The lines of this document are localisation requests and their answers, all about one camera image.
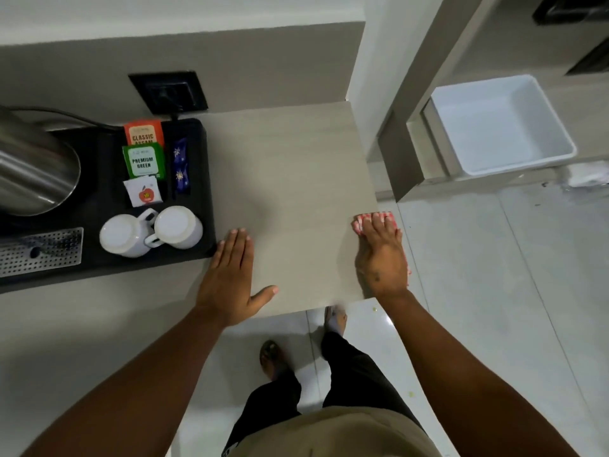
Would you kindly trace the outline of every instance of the person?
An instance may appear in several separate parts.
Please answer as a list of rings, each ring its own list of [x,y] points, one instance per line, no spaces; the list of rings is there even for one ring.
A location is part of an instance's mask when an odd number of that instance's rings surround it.
[[[407,288],[401,231],[378,214],[363,223],[357,265],[391,318],[423,391],[460,455],[577,454],[518,392],[453,338]],[[194,308],[171,330],[78,401],[23,454],[163,457],[222,331],[277,293],[251,294],[253,240],[233,230],[219,243]],[[255,390],[225,455],[439,456],[421,424],[369,356],[344,338],[346,315],[326,309],[322,354],[331,389],[320,411],[300,415],[300,385],[276,343],[261,349],[271,382]]]

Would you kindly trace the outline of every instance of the stainless steel kettle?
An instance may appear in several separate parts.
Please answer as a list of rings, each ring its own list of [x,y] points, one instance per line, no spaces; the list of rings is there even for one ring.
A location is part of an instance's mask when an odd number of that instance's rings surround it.
[[[72,194],[80,179],[74,150],[0,106],[0,210],[45,213]]]

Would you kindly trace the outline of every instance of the green tea packet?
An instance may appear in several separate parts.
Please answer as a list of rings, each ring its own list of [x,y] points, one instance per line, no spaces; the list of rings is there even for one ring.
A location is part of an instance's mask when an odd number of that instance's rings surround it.
[[[149,175],[154,175],[159,180],[165,179],[165,154],[159,143],[124,145],[122,153],[130,179]]]

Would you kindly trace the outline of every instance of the mug handle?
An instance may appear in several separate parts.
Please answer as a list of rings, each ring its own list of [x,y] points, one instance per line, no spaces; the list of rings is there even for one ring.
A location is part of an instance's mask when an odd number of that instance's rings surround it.
[[[156,237],[156,234],[152,234],[152,235],[150,235],[150,236],[148,236],[147,238],[144,239],[144,244],[147,245],[150,248],[160,247],[164,243],[165,242],[163,242],[161,239]]]
[[[154,224],[154,222],[156,221],[157,216],[158,216],[158,212],[156,210],[154,210],[152,208],[148,208],[140,216],[138,216],[138,221],[144,221],[144,222],[148,223],[150,226],[152,226]]]

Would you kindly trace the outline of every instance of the white plastic container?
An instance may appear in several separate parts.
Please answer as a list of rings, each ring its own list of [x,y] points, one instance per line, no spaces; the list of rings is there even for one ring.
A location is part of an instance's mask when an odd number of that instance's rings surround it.
[[[468,175],[551,166],[577,154],[534,76],[440,86],[432,99]]]

